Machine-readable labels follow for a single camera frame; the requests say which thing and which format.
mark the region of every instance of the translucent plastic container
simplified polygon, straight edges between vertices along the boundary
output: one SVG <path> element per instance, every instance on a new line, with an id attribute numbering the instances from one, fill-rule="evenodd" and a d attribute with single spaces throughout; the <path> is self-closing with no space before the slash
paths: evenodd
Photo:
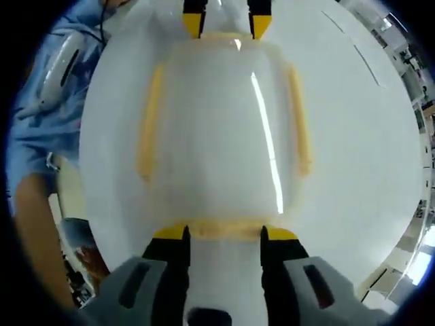
<path id="1" fill-rule="evenodd" d="M 291 93 L 275 46 L 223 34 L 176 45 L 154 76 L 141 131 L 152 219 L 207 238 L 288 218 L 301 180 Z"/>

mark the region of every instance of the white object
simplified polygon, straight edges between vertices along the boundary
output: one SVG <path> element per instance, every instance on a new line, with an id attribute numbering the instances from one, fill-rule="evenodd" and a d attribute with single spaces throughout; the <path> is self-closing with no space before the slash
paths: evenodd
<path id="1" fill-rule="evenodd" d="M 432 260 L 432 256 L 427 253 L 418 253 L 413 264 L 410 266 L 406 274 L 411 280 L 413 280 L 414 285 L 418 285 L 428 270 L 429 264 Z"/>
<path id="2" fill-rule="evenodd" d="M 71 29 L 57 29 L 56 33 L 68 35 L 55 55 L 47 63 L 47 73 L 39 94 L 38 102 L 30 107 L 21 109 L 16 117 L 24 118 L 39 112 L 49 111 L 56 107 L 63 99 L 64 89 L 70 72 L 77 62 L 77 58 L 86 50 L 84 35 Z"/>
<path id="3" fill-rule="evenodd" d="M 163 69 L 148 218 L 288 218 L 301 177 L 279 48 L 204 36 L 176 46 Z"/>
<path id="4" fill-rule="evenodd" d="M 247 22 L 247 12 L 239 16 Z M 187 31 L 172 35 L 158 17 L 147 1 L 129 12 L 94 72 L 82 120 L 88 216 L 110 270 L 141 255 L 153 231 L 164 225 L 150 223 L 146 186 L 135 168 L 139 122 L 156 65 L 168 48 L 189 36 Z M 303 202 L 282 224 L 310 255 L 359 285 L 399 241 L 421 194 L 419 131 L 411 102 L 387 54 L 334 1 L 275 1 L 263 40 L 278 45 L 302 77 L 314 157 Z M 234 246 L 231 255 L 243 259 L 246 251 Z M 233 281 L 252 282 L 243 278 L 252 270 L 241 266 L 237 272 Z M 261 310 L 259 305 L 252 310 Z"/>

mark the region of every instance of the white table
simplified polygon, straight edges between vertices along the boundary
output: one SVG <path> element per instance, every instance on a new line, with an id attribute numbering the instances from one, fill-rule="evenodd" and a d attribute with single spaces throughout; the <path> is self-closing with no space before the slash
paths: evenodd
<path id="1" fill-rule="evenodd" d="M 219 2 L 209 0 L 205 31 L 228 17 Z M 248 31 L 244 1 L 236 2 L 230 20 Z M 100 59 L 83 115 L 88 218 L 110 270 L 142 254 L 159 226 L 147 220 L 135 170 L 139 120 L 159 56 L 188 35 L 179 27 L 181 1 L 156 11 L 152 17 L 142 0 L 128 13 Z M 333 0 L 275 1 L 263 40 L 279 44 L 300 72 L 314 154 L 303 205 L 285 227 L 359 285 L 394 248 L 421 196 L 411 102 L 387 54 Z"/>

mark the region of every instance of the person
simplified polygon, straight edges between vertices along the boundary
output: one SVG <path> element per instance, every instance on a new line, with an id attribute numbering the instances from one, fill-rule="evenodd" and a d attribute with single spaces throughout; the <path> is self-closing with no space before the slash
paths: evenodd
<path id="1" fill-rule="evenodd" d="M 76 1 L 44 37 L 11 108 L 5 155 L 10 215 L 14 217 L 36 275 L 54 299 L 66 308 L 74 305 L 48 203 L 48 196 L 54 191 L 55 172 L 46 164 L 46 158 L 49 153 L 55 153 L 78 166 L 84 100 L 105 45 L 103 38 L 106 38 L 96 26 L 128 1 Z M 53 102 L 51 98 L 47 106 L 42 88 L 50 65 L 74 32 L 83 35 L 84 51 L 75 58 L 74 67 L 61 82 L 63 91 L 58 101 Z"/>

